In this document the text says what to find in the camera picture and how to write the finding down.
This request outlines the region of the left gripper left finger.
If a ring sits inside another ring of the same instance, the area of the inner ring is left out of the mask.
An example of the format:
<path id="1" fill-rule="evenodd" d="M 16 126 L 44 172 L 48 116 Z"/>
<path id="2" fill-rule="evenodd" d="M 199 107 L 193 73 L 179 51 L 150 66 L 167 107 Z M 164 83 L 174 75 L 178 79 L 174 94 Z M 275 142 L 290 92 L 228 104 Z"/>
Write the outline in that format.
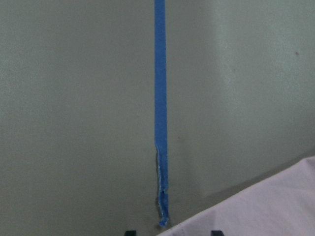
<path id="1" fill-rule="evenodd" d="M 136 230 L 125 231 L 124 236 L 136 236 Z"/>

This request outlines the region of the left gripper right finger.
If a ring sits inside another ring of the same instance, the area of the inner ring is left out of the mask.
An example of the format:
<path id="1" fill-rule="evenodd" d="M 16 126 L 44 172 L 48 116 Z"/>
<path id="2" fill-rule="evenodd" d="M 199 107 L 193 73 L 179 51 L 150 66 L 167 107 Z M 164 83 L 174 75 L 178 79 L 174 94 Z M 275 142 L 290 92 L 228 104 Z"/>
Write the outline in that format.
<path id="1" fill-rule="evenodd" d="M 223 232 L 220 230 L 212 230 L 211 236 L 223 236 Z"/>

